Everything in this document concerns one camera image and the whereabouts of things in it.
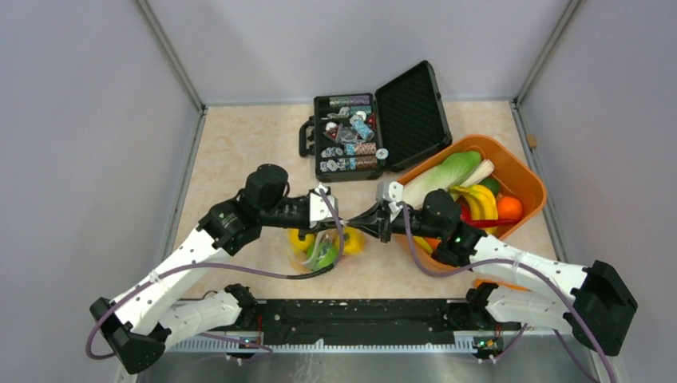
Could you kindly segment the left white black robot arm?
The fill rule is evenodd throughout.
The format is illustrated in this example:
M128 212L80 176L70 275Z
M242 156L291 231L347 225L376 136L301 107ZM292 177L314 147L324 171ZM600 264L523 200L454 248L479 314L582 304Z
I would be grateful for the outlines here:
M96 332L108 343L125 371L138 374L184 339L215 327L245 330L255 322L253 297L241 285L227 287L199 301L176 306L188 288L209 269L288 280L287 274L230 264L230 258L256 241L264 227L297 229L303 234L342 227L338 200L318 185L306 195L290 197L288 174L278 165L262 164L234 197L213 205L188 237L133 288L115 298L99 298L90 307L95 326L85 344L92 351Z

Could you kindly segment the clear zip top bag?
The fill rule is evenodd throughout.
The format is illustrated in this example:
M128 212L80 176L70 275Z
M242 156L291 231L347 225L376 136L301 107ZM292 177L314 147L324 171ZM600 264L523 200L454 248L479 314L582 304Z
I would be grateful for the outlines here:
M297 271L310 273L328 267L335 261L360 254L366 247L366 236L352 227L344 227L343 251L339 256L340 239L335 229L299 237L299 229L286 229L287 253L290 264Z

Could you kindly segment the toy yellow bell pepper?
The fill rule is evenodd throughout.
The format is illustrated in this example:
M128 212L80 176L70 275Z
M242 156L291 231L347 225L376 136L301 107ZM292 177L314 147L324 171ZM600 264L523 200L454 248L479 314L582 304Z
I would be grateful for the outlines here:
M366 238L364 234L353 227L343 229L343 254L352 256L357 255L364 250Z

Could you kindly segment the toy green white cabbage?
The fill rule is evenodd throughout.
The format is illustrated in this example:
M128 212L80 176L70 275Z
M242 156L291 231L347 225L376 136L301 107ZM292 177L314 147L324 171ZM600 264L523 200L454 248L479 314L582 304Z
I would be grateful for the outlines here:
M481 161L479 152L454 153L408 182L404 186L403 200L412 207L419 207L429 192L459 185Z

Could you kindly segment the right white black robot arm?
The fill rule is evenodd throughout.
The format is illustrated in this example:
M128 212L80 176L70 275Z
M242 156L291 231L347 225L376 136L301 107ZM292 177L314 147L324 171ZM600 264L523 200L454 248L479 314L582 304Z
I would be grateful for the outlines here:
M479 329L495 322L570 329L589 349L615 357L638 309L612 265L562 263L511 246L462 221L460 206L441 189L429 192L419 210L397 196L380 198L347 224L383 242L393 234L440 239L434 253L442 263L520 286L519 291L489 286L470 292L479 300L469 305L468 317Z

